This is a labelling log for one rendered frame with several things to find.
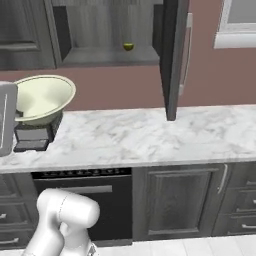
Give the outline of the dark grey open cabinet door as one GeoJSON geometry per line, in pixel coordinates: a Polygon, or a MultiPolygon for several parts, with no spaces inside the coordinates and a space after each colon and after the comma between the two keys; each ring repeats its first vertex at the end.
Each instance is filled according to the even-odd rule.
{"type": "Polygon", "coordinates": [[[160,75],[166,118],[176,120],[189,0],[164,0],[160,75]]]}

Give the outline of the dark grey base cabinet door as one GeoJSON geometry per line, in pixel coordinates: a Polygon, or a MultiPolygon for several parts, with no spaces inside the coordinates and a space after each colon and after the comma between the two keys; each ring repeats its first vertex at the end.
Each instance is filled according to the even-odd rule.
{"type": "Polygon", "coordinates": [[[224,188],[218,195],[224,164],[134,168],[133,239],[209,236],[230,176],[228,168],[224,188]]]}

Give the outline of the cream mixer bowl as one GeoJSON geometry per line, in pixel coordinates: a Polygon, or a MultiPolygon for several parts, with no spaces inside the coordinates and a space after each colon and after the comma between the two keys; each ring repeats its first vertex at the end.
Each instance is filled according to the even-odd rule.
{"type": "Polygon", "coordinates": [[[72,101],[75,84],[59,75],[30,76],[15,82],[18,87],[16,122],[46,124],[72,101]]]}

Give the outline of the dark grey closed cabinet door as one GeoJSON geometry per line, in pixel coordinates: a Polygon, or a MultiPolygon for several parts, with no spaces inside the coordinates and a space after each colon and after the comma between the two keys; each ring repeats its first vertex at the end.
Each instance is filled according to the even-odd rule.
{"type": "Polygon", "coordinates": [[[54,67],[44,0],[0,0],[0,71],[54,67]]]}

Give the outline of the black dishwasher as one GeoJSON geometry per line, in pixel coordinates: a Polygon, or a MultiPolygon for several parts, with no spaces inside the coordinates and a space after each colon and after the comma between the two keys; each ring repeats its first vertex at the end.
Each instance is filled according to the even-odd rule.
{"type": "Polygon", "coordinates": [[[132,169],[80,169],[33,172],[37,193],[47,188],[112,185],[112,193],[80,194],[100,206],[98,222],[89,229],[96,242],[132,239],[132,169]]]}

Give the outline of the dark grey drawer front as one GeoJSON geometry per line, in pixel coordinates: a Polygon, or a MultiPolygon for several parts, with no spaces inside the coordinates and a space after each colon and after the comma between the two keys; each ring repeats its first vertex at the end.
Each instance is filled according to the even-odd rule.
{"type": "Polygon", "coordinates": [[[234,163],[229,186],[231,188],[256,188],[256,186],[246,185],[247,181],[256,182],[256,162],[234,163]]]}
{"type": "Polygon", "coordinates": [[[0,219],[4,228],[34,226],[38,221],[35,205],[27,202],[0,203],[1,214],[7,214],[6,219],[0,219]]]}
{"type": "Polygon", "coordinates": [[[5,249],[17,249],[25,248],[33,236],[31,229],[20,229],[20,230],[4,230],[0,231],[0,241],[12,240],[13,238],[19,238],[17,244],[0,245],[1,250],[5,249]]]}
{"type": "Polygon", "coordinates": [[[256,225],[256,214],[224,215],[219,214],[212,232],[213,236],[234,236],[256,234],[256,229],[243,229],[242,224],[256,225]]]}
{"type": "Polygon", "coordinates": [[[220,213],[256,213],[256,189],[228,189],[224,196],[220,213]]]}
{"type": "Polygon", "coordinates": [[[30,173],[0,174],[0,202],[35,200],[37,196],[30,173]]]}

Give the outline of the white framed window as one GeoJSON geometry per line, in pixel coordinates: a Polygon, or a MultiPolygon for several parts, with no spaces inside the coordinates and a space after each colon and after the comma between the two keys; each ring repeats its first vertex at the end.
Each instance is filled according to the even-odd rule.
{"type": "Polygon", "coordinates": [[[256,48],[256,0],[222,1],[214,48],[256,48]]]}

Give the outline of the dark grey wall cabinet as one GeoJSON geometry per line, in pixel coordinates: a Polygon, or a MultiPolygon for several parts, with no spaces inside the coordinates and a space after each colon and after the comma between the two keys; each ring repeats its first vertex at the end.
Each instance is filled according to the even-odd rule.
{"type": "Polygon", "coordinates": [[[163,0],[44,0],[59,67],[155,65],[163,0]],[[133,43],[125,51],[124,43],[133,43]]]}

